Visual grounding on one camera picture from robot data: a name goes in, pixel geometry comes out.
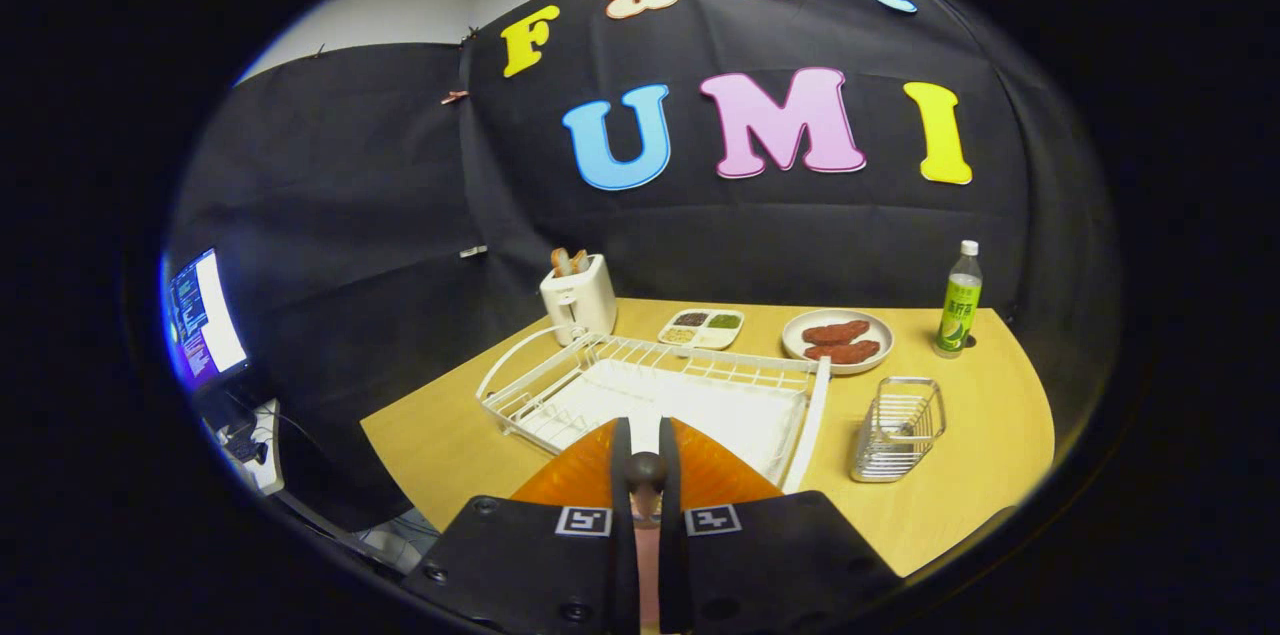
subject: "bottle label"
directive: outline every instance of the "bottle label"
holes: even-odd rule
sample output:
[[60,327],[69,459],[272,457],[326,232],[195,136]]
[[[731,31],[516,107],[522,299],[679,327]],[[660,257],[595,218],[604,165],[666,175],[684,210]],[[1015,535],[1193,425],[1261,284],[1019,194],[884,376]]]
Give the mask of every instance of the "bottle label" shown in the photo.
[[978,309],[978,294],[982,285],[961,285],[947,280],[947,302],[942,306],[942,324],[934,338],[938,350],[960,352],[973,326],[973,314]]

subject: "computer monitor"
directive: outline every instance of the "computer monitor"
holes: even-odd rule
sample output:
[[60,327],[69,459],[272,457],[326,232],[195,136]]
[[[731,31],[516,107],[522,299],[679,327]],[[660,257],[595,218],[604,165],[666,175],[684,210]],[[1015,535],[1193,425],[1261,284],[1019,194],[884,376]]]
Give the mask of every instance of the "computer monitor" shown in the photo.
[[173,275],[164,293],[169,358],[179,383],[209,425],[237,430],[252,424],[256,398],[243,389],[233,396],[232,380],[248,369],[227,307],[218,255],[207,248]]

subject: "sausage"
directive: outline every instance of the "sausage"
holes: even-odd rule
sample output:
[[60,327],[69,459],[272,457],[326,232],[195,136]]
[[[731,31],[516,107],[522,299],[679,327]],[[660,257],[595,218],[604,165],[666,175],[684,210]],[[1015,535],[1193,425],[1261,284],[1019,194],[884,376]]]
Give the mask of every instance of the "sausage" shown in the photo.
[[864,335],[870,329],[872,324],[868,320],[850,320],[838,325],[809,328],[800,337],[804,342],[813,344],[846,344],[860,338],[860,335]]
[[859,341],[851,344],[814,344],[804,351],[804,356],[818,360],[828,355],[833,365],[856,365],[878,352],[879,343],[876,341]]

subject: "white dish rack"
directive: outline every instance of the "white dish rack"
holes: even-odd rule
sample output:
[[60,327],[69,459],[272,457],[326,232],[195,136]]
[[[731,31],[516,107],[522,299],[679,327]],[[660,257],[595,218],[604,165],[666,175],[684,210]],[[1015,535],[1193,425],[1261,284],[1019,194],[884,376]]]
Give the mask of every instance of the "white dish rack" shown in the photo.
[[512,355],[553,330],[512,344],[476,389],[504,434],[558,454],[604,422],[627,417],[632,452],[658,452],[659,420],[677,417],[782,492],[799,489],[822,424],[829,358],[804,362],[589,333],[488,392]]

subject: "monitor screen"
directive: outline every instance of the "monitor screen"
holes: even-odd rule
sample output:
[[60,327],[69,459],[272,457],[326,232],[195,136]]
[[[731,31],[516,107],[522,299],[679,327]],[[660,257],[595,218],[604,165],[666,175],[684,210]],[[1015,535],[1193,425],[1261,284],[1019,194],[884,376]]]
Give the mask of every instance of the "monitor screen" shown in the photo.
[[168,311],[170,357],[188,390],[246,361],[211,248],[169,280]]

